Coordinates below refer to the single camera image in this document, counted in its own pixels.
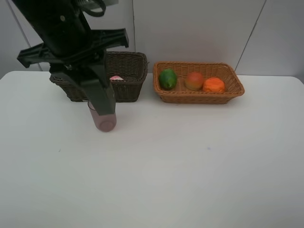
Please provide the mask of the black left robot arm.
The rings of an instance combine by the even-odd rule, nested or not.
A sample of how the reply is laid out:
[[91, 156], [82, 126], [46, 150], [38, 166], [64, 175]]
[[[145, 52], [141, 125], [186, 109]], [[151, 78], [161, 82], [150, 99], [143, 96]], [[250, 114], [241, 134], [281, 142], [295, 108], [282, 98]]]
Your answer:
[[42, 43], [20, 51], [24, 67], [49, 63], [50, 74], [81, 89], [99, 115], [115, 113], [114, 91], [106, 70], [106, 51], [128, 47], [125, 29], [92, 30], [85, 18], [102, 17], [106, 4], [96, 2], [99, 11], [79, 0], [16, 0], [15, 6], [33, 27]]

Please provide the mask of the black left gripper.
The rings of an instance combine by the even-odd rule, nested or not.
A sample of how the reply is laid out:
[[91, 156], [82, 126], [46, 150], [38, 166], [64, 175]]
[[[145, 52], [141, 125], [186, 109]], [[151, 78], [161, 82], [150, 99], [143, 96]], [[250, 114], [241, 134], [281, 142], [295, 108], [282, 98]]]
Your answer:
[[50, 81], [72, 102], [89, 101], [99, 115], [114, 114], [116, 100], [105, 49], [129, 47], [126, 29], [92, 30], [83, 14], [35, 17], [29, 22], [43, 43], [20, 51], [17, 60], [28, 68], [41, 62], [72, 63], [98, 52], [93, 70], [51, 68]]

